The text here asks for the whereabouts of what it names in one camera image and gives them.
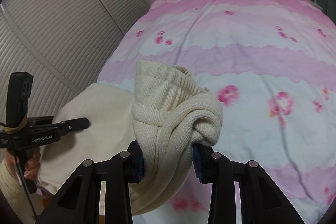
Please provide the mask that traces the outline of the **cream sweater sleeve forearm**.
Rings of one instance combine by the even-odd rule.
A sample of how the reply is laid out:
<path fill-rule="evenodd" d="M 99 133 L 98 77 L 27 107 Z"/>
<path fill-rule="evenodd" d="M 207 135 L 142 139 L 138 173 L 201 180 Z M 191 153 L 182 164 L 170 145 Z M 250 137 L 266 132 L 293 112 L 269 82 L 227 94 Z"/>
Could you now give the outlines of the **cream sweater sleeve forearm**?
<path fill-rule="evenodd" d="M 29 202 L 18 180 L 10 173 L 6 161 L 1 162 L 1 191 L 9 205 L 23 223 L 35 223 Z"/>

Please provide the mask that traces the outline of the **person's left hand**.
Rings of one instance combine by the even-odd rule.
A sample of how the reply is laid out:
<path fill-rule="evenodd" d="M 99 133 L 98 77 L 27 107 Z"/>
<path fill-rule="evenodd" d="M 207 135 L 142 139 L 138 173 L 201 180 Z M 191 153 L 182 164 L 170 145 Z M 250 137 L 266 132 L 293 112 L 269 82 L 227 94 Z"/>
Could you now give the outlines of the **person's left hand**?
<path fill-rule="evenodd" d="M 24 177 L 28 180 L 36 180 L 38 176 L 38 172 L 41 166 L 40 163 L 41 160 L 41 149 L 38 147 L 33 150 L 32 157 L 26 162 L 25 164 L 25 172 L 24 172 Z M 7 169 L 11 173 L 11 175 L 18 179 L 15 168 L 14 168 L 14 163 L 15 159 L 8 150 L 5 152 L 5 162 L 7 165 Z"/>

